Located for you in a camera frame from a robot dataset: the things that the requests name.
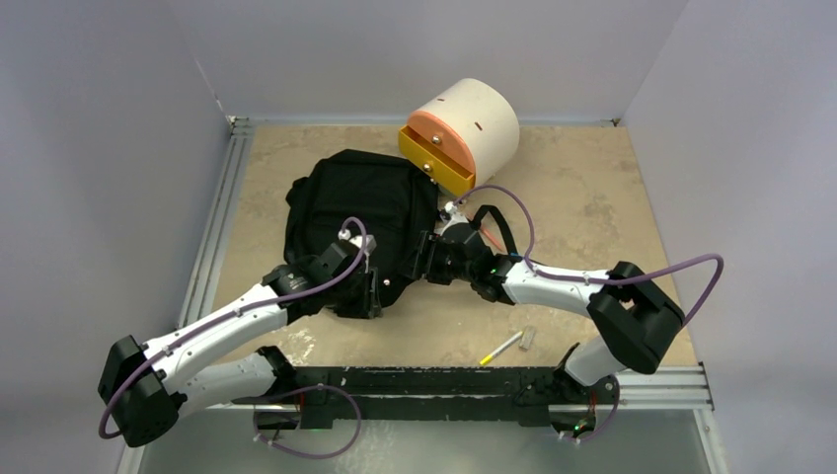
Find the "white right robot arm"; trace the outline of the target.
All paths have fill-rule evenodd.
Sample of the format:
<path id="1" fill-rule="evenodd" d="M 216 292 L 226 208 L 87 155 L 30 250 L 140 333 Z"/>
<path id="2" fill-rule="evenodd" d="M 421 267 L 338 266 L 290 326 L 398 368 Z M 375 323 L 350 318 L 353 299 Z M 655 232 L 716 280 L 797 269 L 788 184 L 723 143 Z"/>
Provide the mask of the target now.
<path id="1" fill-rule="evenodd" d="M 495 253 L 468 223 L 452 224 L 442 234 L 421 233 L 404 269 L 413 279 L 436 284 L 463 280 L 489 302 L 544 306 L 590 319 L 597 336 L 571 349 L 554 376 L 557 394 L 569 402 L 624 369 L 655 373 L 685 325 L 682 309 L 632 263 L 549 279 L 543 267 Z"/>

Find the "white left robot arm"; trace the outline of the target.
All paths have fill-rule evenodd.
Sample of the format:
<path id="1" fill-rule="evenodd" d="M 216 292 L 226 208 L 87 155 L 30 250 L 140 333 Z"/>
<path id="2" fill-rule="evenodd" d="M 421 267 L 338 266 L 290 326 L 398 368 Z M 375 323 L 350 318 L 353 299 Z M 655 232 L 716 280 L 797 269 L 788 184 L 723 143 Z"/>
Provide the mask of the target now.
<path id="1" fill-rule="evenodd" d="M 144 343 L 132 336 L 113 343 L 98 386 L 105 404 L 99 437 L 139 447 L 214 405 L 295 402 L 321 389 L 320 381 L 299 376 L 276 346 L 231 362 L 222 358 L 326 308 L 358 302 L 375 313 L 373 250 L 371 236 L 337 240 L 319 255 L 274 267 L 232 302 L 181 329 Z"/>

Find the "black student backpack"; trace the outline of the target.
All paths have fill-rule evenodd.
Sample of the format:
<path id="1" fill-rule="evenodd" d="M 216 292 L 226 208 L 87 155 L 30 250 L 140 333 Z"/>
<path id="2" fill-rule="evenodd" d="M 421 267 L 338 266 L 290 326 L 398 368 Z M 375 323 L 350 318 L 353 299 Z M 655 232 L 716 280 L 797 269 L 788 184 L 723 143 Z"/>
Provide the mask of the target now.
<path id="1" fill-rule="evenodd" d="M 346 218 L 359 219 L 377 241 L 369 263 L 378 272 L 381 314 L 410 284 L 421 280 L 401 276 L 400 265 L 421 232 L 445 230 L 435 227 L 441 221 L 437 198 L 437 186 L 409 161 L 345 149 L 318 161 L 286 195 L 285 263 L 321 254 L 338 240 Z M 504 243 L 515 252 L 510 228 L 495 206 L 482 205 L 468 223 L 479 231 L 486 215 L 496 220 Z"/>

